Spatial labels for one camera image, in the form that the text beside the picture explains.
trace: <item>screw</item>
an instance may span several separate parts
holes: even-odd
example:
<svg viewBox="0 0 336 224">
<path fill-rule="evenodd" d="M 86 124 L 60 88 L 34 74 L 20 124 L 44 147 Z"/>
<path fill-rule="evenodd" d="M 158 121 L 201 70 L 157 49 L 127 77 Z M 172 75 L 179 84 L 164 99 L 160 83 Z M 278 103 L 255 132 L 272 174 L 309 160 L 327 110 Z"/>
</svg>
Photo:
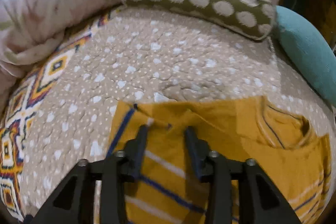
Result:
<svg viewBox="0 0 336 224">
<path fill-rule="evenodd" d="M 246 163 L 247 163 L 248 166 L 255 166 L 256 165 L 255 159 L 247 159 Z"/>
<path fill-rule="evenodd" d="M 209 152 L 209 157 L 211 158 L 217 158 L 219 156 L 219 153 L 217 151 L 210 151 Z"/>
<path fill-rule="evenodd" d="M 81 160 L 79 160 L 77 165 L 78 166 L 86 166 L 88 163 L 89 163 L 89 161 L 87 159 L 81 159 Z"/>
<path fill-rule="evenodd" d="M 115 153 L 115 156 L 118 157 L 118 158 L 123 158 L 125 156 L 125 152 L 124 150 L 118 150 L 116 153 Z"/>
</svg>

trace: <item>patterned blanket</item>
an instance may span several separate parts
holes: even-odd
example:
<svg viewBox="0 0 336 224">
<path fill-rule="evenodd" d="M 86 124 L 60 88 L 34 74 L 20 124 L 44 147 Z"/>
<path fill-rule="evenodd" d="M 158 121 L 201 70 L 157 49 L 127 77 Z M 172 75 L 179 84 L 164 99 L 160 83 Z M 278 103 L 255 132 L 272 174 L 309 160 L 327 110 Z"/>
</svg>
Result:
<svg viewBox="0 0 336 224">
<path fill-rule="evenodd" d="M 22 79 L 11 94 L 0 121 L 0 195 L 12 216 L 23 220 L 20 199 L 21 172 L 25 158 L 25 139 L 39 107 L 78 49 L 105 25 L 111 12 L 68 31 L 68 38 Z"/>
</svg>

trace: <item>polka dot pillow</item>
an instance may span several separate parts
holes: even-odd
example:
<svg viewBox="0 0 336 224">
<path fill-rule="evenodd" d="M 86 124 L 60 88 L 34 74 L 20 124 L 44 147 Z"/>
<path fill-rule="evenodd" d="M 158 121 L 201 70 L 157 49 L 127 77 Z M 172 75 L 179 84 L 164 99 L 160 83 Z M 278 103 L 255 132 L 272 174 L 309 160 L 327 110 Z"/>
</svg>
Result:
<svg viewBox="0 0 336 224">
<path fill-rule="evenodd" d="M 269 35 L 276 16 L 270 0 L 122 0 L 129 6 L 163 8 L 214 22 L 248 38 Z"/>
</svg>

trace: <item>beige bedspread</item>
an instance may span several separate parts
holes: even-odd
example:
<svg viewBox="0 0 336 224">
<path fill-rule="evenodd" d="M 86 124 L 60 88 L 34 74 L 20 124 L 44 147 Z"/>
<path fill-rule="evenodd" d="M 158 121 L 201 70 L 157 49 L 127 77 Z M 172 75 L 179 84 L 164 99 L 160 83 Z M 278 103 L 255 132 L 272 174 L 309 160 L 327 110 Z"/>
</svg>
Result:
<svg viewBox="0 0 336 224">
<path fill-rule="evenodd" d="M 118 100 L 234 99 L 267 95 L 330 133 L 331 110 L 268 37 L 260 43 L 211 23 L 159 10 L 120 12 L 75 55 L 43 101 L 26 140 L 21 197 L 39 208 L 81 158 L 105 157 Z M 332 168 L 334 189 L 335 160 Z"/>
</svg>

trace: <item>teal pillow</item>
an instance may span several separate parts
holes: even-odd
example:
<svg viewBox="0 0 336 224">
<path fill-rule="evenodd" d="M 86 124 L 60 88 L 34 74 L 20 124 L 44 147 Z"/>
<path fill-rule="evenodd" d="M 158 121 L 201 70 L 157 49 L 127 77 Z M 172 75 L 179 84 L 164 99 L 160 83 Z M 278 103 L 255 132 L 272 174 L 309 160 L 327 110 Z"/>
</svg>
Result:
<svg viewBox="0 0 336 224">
<path fill-rule="evenodd" d="M 306 80 L 336 106 L 336 57 L 320 32 L 304 17 L 277 6 L 279 41 Z"/>
</svg>

